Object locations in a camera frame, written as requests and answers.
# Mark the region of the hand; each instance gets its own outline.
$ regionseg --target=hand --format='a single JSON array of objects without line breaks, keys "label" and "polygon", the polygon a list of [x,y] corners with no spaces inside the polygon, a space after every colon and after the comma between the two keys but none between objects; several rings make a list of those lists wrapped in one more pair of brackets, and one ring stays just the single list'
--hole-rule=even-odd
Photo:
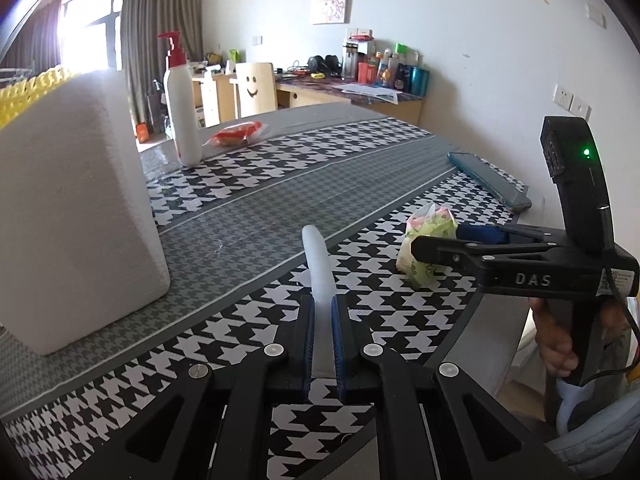
[{"label": "hand", "polygon": [[[568,377],[578,366],[578,356],[572,351],[571,336],[558,325],[548,303],[539,298],[529,300],[536,324],[536,342],[546,370],[555,377]],[[607,301],[600,311],[600,322],[607,329],[607,338],[621,335],[628,323],[622,306],[615,300]]]}]

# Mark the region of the green plastic bag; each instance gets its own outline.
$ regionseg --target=green plastic bag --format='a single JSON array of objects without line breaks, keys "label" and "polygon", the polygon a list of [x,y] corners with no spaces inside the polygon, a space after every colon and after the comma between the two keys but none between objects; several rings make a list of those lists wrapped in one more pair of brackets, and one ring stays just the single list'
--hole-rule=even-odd
[{"label": "green plastic bag", "polygon": [[433,279],[434,271],[440,266],[416,261],[411,254],[411,241],[417,236],[455,238],[457,228],[458,223],[453,213],[448,208],[436,204],[419,209],[406,221],[406,231],[396,260],[396,268],[407,275],[413,287],[427,286]]}]

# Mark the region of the gray curtain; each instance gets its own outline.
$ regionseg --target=gray curtain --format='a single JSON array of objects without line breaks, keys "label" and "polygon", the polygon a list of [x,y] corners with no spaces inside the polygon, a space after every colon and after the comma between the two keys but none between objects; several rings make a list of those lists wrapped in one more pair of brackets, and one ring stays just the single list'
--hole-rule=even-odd
[{"label": "gray curtain", "polygon": [[168,40],[156,35],[179,30],[180,44],[190,60],[202,60],[201,0],[123,0],[121,14],[122,68],[136,124],[146,122],[146,93],[166,71]]},{"label": "gray curtain", "polygon": [[62,0],[36,10],[21,28],[0,63],[0,68],[28,68],[35,62],[35,74],[60,64],[58,19]]}]

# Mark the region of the smartphone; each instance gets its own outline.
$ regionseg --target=smartphone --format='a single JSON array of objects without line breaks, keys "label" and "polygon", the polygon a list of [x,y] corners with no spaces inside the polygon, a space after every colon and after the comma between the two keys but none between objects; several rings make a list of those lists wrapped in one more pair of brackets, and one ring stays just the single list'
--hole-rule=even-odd
[{"label": "smartphone", "polygon": [[511,211],[519,213],[531,207],[531,200],[514,184],[472,153],[450,152],[449,162],[471,176],[480,186],[503,202]]}]

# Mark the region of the smiley face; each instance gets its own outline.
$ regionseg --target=smiley face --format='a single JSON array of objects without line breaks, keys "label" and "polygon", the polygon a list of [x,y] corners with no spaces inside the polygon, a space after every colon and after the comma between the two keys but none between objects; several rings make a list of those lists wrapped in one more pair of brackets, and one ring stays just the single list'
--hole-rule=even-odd
[{"label": "smiley face", "polygon": [[251,92],[251,90],[249,90],[248,88],[246,89],[247,93],[249,94],[249,97],[254,98],[258,95],[258,89],[255,89],[255,92]]}]

